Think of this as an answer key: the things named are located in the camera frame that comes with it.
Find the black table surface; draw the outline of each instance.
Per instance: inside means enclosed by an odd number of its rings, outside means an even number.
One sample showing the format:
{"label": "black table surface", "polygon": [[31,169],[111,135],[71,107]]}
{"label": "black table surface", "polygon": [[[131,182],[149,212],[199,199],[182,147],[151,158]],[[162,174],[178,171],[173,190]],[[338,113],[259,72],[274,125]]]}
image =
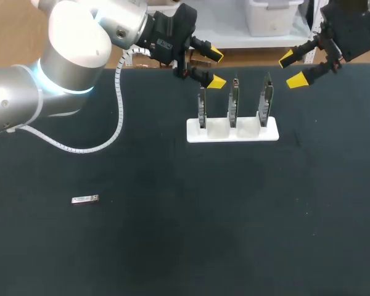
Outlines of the black table surface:
{"label": "black table surface", "polygon": [[[198,86],[169,70],[123,71],[101,152],[0,134],[0,295],[370,295],[370,65],[296,91],[296,67],[217,70],[240,79],[240,116],[267,71],[278,142],[187,143]],[[228,93],[208,91],[209,117]],[[116,109],[107,70],[78,114],[34,126],[92,147]]]}

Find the white stand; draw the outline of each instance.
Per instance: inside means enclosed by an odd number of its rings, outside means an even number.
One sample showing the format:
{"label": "white stand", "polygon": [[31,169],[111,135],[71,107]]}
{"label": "white stand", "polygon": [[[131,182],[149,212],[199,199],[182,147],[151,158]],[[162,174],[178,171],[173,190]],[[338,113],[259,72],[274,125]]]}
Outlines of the white stand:
{"label": "white stand", "polygon": [[228,118],[207,118],[207,128],[200,128],[199,119],[188,119],[187,141],[205,142],[257,142],[278,141],[276,119],[269,117],[266,128],[260,126],[259,114],[256,117],[239,117],[237,128],[231,128]]}

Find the white cable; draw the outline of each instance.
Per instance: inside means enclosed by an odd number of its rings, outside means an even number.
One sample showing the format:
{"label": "white cable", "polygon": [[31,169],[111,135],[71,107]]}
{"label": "white cable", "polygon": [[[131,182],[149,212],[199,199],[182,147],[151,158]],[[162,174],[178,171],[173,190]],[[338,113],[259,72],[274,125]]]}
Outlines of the white cable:
{"label": "white cable", "polygon": [[120,78],[121,78],[121,71],[123,68],[123,65],[125,64],[125,56],[126,58],[131,57],[133,54],[143,54],[145,56],[150,57],[150,52],[147,49],[143,48],[134,48],[130,51],[124,52],[123,57],[120,59],[116,72],[115,72],[115,89],[117,91],[117,99],[118,99],[118,126],[117,129],[115,130],[114,134],[112,137],[105,142],[104,144],[101,144],[100,146],[97,146],[95,148],[90,148],[90,149],[77,149],[77,148],[71,148],[68,146],[65,146],[50,137],[46,136],[42,132],[38,131],[35,128],[32,128],[31,126],[25,125],[21,126],[21,130],[28,131],[35,136],[41,138],[42,140],[50,143],[51,145],[55,146],[56,148],[62,149],[64,151],[74,153],[74,154],[87,154],[87,153],[93,153],[100,151],[102,149],[107,148],[109,145],[111,145],[119,136],[121,129],[122,129],[122,124],[123,124],[123,102],[122,102],[122,93],[121,93],[121,86],[120,86]]}

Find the small metal object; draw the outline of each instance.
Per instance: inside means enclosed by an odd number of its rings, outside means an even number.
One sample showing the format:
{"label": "small metal object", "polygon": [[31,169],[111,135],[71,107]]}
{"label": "small metal object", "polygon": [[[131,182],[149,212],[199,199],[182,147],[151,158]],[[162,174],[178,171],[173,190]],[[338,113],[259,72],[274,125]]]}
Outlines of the small metal object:
{"label": "small metal object", "polygon": [[203,128],[203,129],[207,128],[205,88],[203,86],[200,86],[200,93],[199,93],[199,123],[200,123],[200,128]]}
{"label": "small metal object", "polygon": [[118,31],[117,31],[117,36],[118,36],[119,38],[124,38],[124,37],[126,37],[126,32],[125,32],[125,31],[123,31],[123,30],[118,30]]}
{"label": "small metal object", "polygon": [[74,198],[72,198],[72,204],[73,205],[93,204],[95,202],[98,202],[99,199],[100,199],[100,197],[98,195],[74,197]]}
{"label": "small metal object", "polygon": [[239,114],[240,83],[237,78],[233,79],[232,90],[229,95],[228,117],[231,128],[237,128],[237,117]]}
{"label": "small metal object", "polygon": [[273,102],[274,96],[274,86],[271,82],[270,73],[267,74],[265,78],[265,84],[263,85],[263,90],[260,94],[260,103],[259,103],[259,120],[260,126],[263,128],[267,127],[267,122],[269,120],[271,103]]}

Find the white plastic bin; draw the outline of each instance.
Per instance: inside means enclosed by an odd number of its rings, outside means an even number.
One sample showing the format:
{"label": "white plastic bin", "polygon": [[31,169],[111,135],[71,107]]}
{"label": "white plastic bin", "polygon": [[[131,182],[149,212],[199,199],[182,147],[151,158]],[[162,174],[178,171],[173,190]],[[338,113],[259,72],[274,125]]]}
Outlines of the white plastic bin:
{"label": "white plastic bin", "polygon": [[160,11],[168,17],[172,17],[180,5],[181,1],[173,2],[170,5],[148,5],[148,13],[154,15],[156,11]]}
{"label": "white plastic bin", "polygon": [[252,36],[288,35],[298,6],[304,0],[245,0],[247,22]]}

